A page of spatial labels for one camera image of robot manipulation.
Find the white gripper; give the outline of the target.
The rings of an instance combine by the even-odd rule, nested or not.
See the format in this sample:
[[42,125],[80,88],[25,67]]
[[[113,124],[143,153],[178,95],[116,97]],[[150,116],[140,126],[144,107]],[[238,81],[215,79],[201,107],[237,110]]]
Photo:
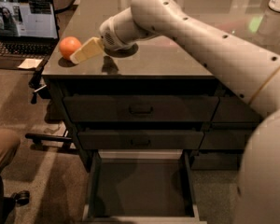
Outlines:
[[70,61],[74,64],[82,63],[94,56],[102,54],[104,47],[109,50],[121,48],[121,41],[115,33],[113,18],[109,18],[101,24],[99,34],[101,38],[90,38],[71,54]]

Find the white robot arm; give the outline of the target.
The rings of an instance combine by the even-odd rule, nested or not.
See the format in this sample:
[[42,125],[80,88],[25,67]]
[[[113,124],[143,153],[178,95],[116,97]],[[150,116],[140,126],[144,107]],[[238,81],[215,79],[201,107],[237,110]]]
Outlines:
[[132,0],[99,33],[73,63],[163,35],[263,116],[242,158],[233,224],[280,224],[280,56],[189,17],[174,0]]

